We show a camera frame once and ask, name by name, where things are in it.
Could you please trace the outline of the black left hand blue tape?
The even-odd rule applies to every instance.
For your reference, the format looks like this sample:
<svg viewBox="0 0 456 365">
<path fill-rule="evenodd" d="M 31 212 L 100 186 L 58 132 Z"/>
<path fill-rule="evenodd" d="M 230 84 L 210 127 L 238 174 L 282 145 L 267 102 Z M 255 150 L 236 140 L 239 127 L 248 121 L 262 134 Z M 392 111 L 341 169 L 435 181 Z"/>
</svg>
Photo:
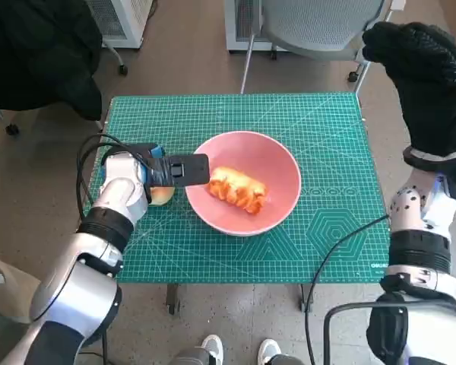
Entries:
<svg viewBox="0 0 456 365">
<path fill-rule="evenodd" d="M 163 147 L 157 143 L 132 144 L 131 149 L 144 160 L 148 158 L 163 158 L 166 156 Z"/>
</svg>

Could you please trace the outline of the black knitted gloved right hand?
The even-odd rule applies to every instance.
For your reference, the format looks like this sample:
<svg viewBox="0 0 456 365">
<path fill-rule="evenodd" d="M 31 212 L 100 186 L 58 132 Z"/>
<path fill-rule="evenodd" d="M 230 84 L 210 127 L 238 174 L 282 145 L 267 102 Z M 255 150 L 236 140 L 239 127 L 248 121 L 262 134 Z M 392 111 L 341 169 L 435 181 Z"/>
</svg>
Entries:
<svg viewBox="0 0 456 365">
<path fill-rule="evenodd" d="M 411 146 L 456 153 L 456 44 L 434 25 L 378 22 L 363 34 L 363 56 L 381 64 L 400 99 Z"/>
</svg>

